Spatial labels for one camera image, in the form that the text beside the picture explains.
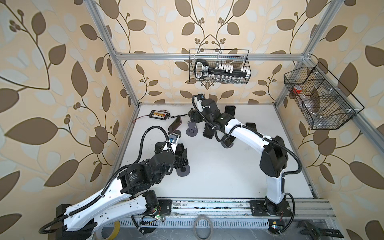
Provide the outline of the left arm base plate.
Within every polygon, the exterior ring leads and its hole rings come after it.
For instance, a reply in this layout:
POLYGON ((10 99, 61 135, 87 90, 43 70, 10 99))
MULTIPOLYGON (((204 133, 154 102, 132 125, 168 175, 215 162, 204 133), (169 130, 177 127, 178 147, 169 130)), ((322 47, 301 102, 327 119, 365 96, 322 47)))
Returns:
POLYGON ((160 199, 156 202, 149 203, 146 205, 147 209, 142 214, 143 216, 168 216, 172 211, 172 203, 171 199, 160 199))

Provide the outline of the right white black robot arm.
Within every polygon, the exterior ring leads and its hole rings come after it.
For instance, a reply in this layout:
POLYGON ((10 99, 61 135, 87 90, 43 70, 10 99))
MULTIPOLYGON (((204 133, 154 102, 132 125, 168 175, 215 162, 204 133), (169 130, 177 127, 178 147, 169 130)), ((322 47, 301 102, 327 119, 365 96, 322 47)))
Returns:
POLYGON ((261 154, 259 166, 267 178, 265 206, 270 215, 277 215, 288 195, 285 192, 285 177, 299 174, 303 169, 299 157, 285 146, 281 137, 263 135, 231 114, 221 113, 217 103, 206 99, 203 94, 193 95, 192 104, 193 109, 189 113, 191 121, 205 122, 209 135, 219 143, 234 137, 261 154))

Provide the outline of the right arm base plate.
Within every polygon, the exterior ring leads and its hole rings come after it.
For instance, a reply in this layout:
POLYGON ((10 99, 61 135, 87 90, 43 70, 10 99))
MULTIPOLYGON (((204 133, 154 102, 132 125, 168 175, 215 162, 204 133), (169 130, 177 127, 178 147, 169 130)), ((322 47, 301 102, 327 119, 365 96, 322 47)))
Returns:
POLYGON ((283 199, 275 204, 268 199, 249 201, 252 216, 254 217, 291 217, 292 211, 289 202, 283 199))

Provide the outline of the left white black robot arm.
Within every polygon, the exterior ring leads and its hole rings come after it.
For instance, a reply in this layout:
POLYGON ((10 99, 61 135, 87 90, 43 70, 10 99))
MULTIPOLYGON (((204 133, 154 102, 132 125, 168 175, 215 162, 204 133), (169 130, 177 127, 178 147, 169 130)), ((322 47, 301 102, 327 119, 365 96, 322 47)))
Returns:
POLYGON ((179 131, 167 133, 160 126, 148 128, 140 142, 142 156, 144 140, 151 130, 160 130, 166 140, 155 145, 155 154, 147 160, 137 159, 116 170, 105 187, 87 199, 74 204, 62 204, 56 218, 39 229, 39 234, 55 234, 57 240, 86 240, 104 226, 135 216, 161 219, 165 207, 150 188, 160 184, 174 169, 187 161, 186 150, 179 143, 179 131))

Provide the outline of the dark round stand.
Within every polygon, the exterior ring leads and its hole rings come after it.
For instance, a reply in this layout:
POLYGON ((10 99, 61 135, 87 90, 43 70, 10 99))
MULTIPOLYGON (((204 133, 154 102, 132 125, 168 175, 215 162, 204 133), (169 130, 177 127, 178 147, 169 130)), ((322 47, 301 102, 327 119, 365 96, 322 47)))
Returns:
POLYGON ((185 165, 185 166, 177 169, 177 175, 179 177, 186 177, 190 174, 190 172, 191 172, 191 169, 190 169, 189 165, 185 165))

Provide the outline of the purple round phone stand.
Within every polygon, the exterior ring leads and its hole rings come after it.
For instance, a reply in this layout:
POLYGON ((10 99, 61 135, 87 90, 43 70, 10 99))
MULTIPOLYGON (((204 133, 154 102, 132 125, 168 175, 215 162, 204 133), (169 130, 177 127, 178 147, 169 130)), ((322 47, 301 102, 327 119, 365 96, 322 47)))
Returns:
POLYGON ((186 135, 189 137, 195 137, 197 134, 198 134, 197 124, 192 121, 188 121, 188 128, 186 129, 186 135))

